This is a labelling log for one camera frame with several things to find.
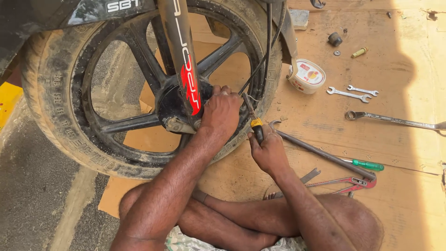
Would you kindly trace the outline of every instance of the screwdriver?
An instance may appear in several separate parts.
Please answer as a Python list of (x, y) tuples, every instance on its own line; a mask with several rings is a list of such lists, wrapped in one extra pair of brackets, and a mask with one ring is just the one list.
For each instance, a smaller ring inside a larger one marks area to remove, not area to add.
[(376, 163), (372, 163), (372, 162), (367, 162), (367, 161), (360, 161), (357, 159), (352, 159), (352, 160), (348, 160), (348, 159), (342, 159), (343, 161), (347, 161), (350, 162), (352, 164), (354, 164), (355, 166), (360, 166), (360, 167), (364, 167), (367, 169), (372, 169), (375, 171), (382, 171), (384, 170), (384, 166), (381, 164), (376, 164)]
[(249, 118), (251, 119), (251, 129), (254, 131), (257, 142), (260, 145), (263, 142), (263, 130), (262, 130), (263, 123), (260, 120), (260, 118), (256, 116), (256, 113), (254, 112), (254, 107), (249, 101), (248, 94), (246, 92), (243, 92), (242, 97), (245, 100), (246, 107), (248, 108)]

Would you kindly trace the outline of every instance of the red pliers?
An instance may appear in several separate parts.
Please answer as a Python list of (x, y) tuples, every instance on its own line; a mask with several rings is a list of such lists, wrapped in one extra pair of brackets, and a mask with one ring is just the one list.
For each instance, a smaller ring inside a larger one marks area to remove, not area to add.
[(376, 185), (376, 179), (374, 179), (372, 181), (367, 178), (364, 178), (364, 180), (362, 180), (362, 179), (358, 179), (356, 177), (350, 177), (350, 178), (344, 178), (344, 179), (339, 179), (339, 180), (331, 180), (331, 181), (319, 182), (319, 183), (314, 183), (314, 184), (308, 184), (305, 186), (306, 187), (315, 187), (315, 186), (319, 186), (319, 185), (334, 184), (334, 183), (341, 183), (341, 182), (349, 182), (349, 183), (352, 183), (355, 185), (345, 188), (345, 189), (342, 189), (342, 190), (339, 190), (334, 193), (352, 192), (352, 191), (360, 190), (363, 188), (373, 188)]

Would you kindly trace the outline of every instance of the brake cable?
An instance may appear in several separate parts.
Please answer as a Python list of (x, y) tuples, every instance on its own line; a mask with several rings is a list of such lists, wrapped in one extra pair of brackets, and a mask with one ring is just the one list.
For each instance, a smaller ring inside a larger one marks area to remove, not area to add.
[(272, 24), (273, 24), (273, 15), (272, 15), (272, 4), (267, 4), (266, 5), (266, 15), (268, 18), (268, 25), (267, 25), (267, 45), (266, 45), (266, 54), (265, 56), (263, 56), (262, 60), (260, 61), (260, 63), (257, 65), (257, 67), (255, 68), (255, 70), (252, 72), (251, 76), (249, 77), (249, 79), (246, 81), (246, 83), (243, 85), (243, 87), (240, 89), (239, 91), (239, 95), (242, 95), (243, 91), (246, 89), (246, 87), (251, 83), (251, 81), (254, 79), (254, 77), (256, 76), (256, 74), (259, 72), (260, 68), (262, 67), (263, 63), (266, 61), (265, 64), (265, 74), (264, 74), (264, 80), (265, 83), (267, 81), (267, 77), (268, 77), (268, 64), (269, 64), (269, 58), (271, 56), (271, 48), (274, 46), (274, 43), (276, 42), (277, 38), (279, 37), (280, 31), (282, 30), (282, 26), (283, 23), (285, 21), (285, 13), (286, 13), (286, 1), (284, 1), (282, 3), (282, 10), (280, 13), (280, 20), (279, 20), (279, 25), (277, 27), (276, 30), (276, 34), (274, 34), (274, 38), (273, 41), (271, 41), (271, 36), (272, 36)]

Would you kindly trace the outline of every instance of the man's leg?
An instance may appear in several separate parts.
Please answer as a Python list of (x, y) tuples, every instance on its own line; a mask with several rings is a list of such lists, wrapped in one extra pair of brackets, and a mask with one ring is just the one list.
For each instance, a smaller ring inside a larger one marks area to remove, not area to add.
[[(376, 215), (361, 202), (337, 194), (316, 195), (358, 250), (379, 250), (384, 231)], [(282, 237), (298, 236), (296, 222), (285, 198), (228, 202), (207, 195), (204, 205), (237, 225)]]
[[(145, 185), (148, 183), (139, 185), (124, 195), (119, 206), (121, 220)], [(277, 236), (240, 227), (192, 198), (178, 220), (178, 226), (182, 233), (226, 250), (260, 251), (274, 245), (278, 240)]]

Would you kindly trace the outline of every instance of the front fork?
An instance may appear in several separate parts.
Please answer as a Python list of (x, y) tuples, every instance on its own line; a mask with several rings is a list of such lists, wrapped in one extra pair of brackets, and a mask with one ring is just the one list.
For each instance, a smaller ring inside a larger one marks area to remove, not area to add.
[(161, 23), (172, 55), (190, 125), (196, 130), (203, 115), (186, 0), (158, 0)]

